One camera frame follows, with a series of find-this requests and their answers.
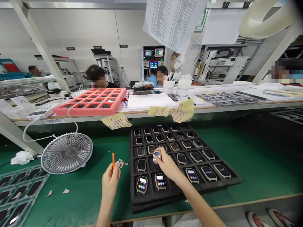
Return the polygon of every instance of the sign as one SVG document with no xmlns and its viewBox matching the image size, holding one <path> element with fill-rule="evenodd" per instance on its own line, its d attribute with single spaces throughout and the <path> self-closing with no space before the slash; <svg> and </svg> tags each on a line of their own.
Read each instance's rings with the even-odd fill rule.
<svg viewBox="0 0 303 227">
<path fill-rule="evenodd" d="M 59 124 L 59 123 L 65 123 L 63 119 L 47 119 L 47 120 L 43 120 L 45 124 L 49 125 L 49 124 Z"/>
</svg>

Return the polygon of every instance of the dark hair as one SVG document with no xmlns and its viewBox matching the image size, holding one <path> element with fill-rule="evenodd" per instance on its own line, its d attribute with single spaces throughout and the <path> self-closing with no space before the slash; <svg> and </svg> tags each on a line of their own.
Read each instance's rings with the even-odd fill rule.
<svg viewBox="0 0 303 227">
<path fill-rule="evenodd" d="M 29 67 L 28 67 L 28 70 L 29 70 L 29 71 L 33 71 L 35 68 L 37 68 L 37 66 L 29 66 Z"/>
<path fill-rule="evenodd" d="M 153 69 L 151 69 L 151 73 L 152 73 L 152 74 L 156 74 L 156 73 L 157 73 L 157 70 L 153 68 Z"/>
<path fill-rule="evenodd" d="M 87 75 L 87 79 L 92 80 L 94 82 L 98 80 L 100 77 L 105 76 L 104 69 L 98 65 L 91 65 L 90 67 L 88 67 L 88 69 L 85 72 Z"/>
<path fill-rule="evenodd" d="M 165 66 L 159 66 L 157 68 L 157 72 L 161 72 L 161 73 L 164 73 L 165 75 L 167 75 L 167 68 Z"/>
</svg>

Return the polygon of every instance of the fan grille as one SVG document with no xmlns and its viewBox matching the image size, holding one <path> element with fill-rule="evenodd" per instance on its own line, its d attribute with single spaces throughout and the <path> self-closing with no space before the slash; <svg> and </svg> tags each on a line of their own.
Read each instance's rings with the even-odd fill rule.
<svg viewBox="0 0 303 227">
<path fill-rule="evenodd" d="M 52 174 L 75 171 L 85 164 L 92 155 L 92 140 L 81 133 L 64 134 L 44 149 L 42 167 Z"/>
</svg>

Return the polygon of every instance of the computer monitor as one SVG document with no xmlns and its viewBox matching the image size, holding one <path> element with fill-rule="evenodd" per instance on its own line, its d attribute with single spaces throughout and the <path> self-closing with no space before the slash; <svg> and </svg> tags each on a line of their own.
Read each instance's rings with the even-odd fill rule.
<svg viewBox="0 0 303 227">
<path fill-rule="evenodd" d="M 157 61 L 151 61 L 150 62 L 150 68 L 157 68 L 158 62 Z"/>
</svg>

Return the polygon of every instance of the small scrap of paper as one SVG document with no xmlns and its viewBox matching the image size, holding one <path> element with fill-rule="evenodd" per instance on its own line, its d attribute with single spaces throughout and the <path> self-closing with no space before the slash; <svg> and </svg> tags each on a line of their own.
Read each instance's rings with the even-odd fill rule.
<svg viewBox="0 0 303 227">
<path fill-rule="evenodd" d="M 171 110 L 175 122 L 181 123 L 193 117 L 193 98 L 187 99 L 179 104 L 176 109 Z"/>
<path fill-rule="evenodd" d="M 132 126 L 132 124 L 127 120 L 124 113 L 116 113 L 114 116 L 102 118 L 101 121 L 111 130 Z"/>
<path fill-rule="evenodd" d="M 169 107 L 150 107 L 147 115 L 167 117 L 169 111 L 170 111 Z"/>
<path fill-rule="evenodd" d="M 66 188 L 63 193 L 68 193 L 68 192 L 69 192 L 69 189 Z"/>
<path fill-rule="evenodd" d="M 46 198 L 49 197 L 51 194 L 53 194 L 53 190 L 50 190 L 50 192 L 48 193 L 48 195 L 46 196 Z"/>
</svg>

